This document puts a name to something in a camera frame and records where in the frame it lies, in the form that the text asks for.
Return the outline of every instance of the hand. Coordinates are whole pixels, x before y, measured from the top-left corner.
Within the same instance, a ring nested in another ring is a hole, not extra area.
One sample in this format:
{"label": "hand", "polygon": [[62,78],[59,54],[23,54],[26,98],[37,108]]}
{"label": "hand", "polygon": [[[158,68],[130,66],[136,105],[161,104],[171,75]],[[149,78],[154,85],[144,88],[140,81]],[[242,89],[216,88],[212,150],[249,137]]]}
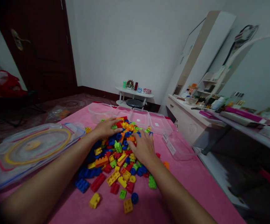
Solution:
{"label": "hand", "polygon": [[120,133],[123,131],[122,128],[112,129],[112,126],[119,122],[120,119],[109,118],[108,120],[102,121],[98,123],[95,127],[93,132],[96,133],[97,137],[100,138],[107,138],[116,133]]}
{"label": "hand", "polygon": [[133,142],[128,142],[130,149],[136,156],[136,158],[143,163],[143,165],[147,166],[148,162],[157,157],[154,150],[154,140],[153,135],[148,135],[145,131],[139,130],[141,137],[139,134],[134,133],[133,136],[136,139],[135,146]]}

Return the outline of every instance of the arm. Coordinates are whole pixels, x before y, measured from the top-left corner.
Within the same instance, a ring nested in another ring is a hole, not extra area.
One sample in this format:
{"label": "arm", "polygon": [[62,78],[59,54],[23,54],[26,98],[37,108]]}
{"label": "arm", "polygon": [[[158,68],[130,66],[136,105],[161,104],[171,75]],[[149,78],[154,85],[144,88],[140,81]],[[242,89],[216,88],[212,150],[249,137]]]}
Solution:
{"label": "arm", "polygon": [[195,200],[155,155],[152,135],[140,130],[134,134],[137,146],[128,142],[137,159],[155,178],[161,194],[177,223],[216,223],[211,215]]}
{"label": "arm", "polygon": [[118,120],[107,120],[67,149],[60,157],[25,182],[6,198],[1,209],[11,223],[42,223],[88,155],[101,138],[121,132],[111,127]]}

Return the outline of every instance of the stool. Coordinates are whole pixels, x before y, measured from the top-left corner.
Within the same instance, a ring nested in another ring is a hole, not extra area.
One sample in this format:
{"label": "stool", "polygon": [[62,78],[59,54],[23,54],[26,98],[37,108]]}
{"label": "stool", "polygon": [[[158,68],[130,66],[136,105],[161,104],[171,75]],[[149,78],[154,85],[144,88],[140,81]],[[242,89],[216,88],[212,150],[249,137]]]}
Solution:
{"label": "stool", "polygon": [[126,100],[126,104],[132,108],[143,108],[143,103],[140,100],[136,99],[128,99]]}

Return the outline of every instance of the brown wooden door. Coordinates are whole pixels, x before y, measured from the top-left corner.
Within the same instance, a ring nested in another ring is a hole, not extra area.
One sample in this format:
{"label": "brown wooden door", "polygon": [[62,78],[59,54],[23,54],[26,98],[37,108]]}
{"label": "brown wooden door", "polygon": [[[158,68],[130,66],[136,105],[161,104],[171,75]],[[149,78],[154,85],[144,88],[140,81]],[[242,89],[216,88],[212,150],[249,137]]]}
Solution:
{"label": "brown wooden door", "polygon": [[[23,49],[18,49],[12,29]],[[23,81],[41,100],[73,95],[77,82],[64,0],[13,1],[0,15],[0,30]]]}

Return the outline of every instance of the baseboard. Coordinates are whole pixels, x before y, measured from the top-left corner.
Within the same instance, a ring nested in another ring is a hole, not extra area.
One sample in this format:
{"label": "baseboard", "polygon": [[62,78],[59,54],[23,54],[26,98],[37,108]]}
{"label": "baseboard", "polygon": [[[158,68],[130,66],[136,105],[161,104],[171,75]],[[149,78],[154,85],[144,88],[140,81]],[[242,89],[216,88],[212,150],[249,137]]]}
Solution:
{"label": "baseboard", "polygon": [[[119,94],[116,93],[110,93],[110,92],[106,92],[103,90],[98,90],[98,89],[94,89],[94,88],[90,88],[87,86],[79,86],[78,87],[78,93],[87,93],[93,96],[98,96],[98,97],[102,97],[102,98],[106,98],[109,100],[113,100],[113,101],[117,101],[119,100]],[[147,106],[144,106],[145,110],[148,110],[150,112],[158,112],[160,109],[159,104],[155,104],[155,103],[150,103],[148,102]]]}

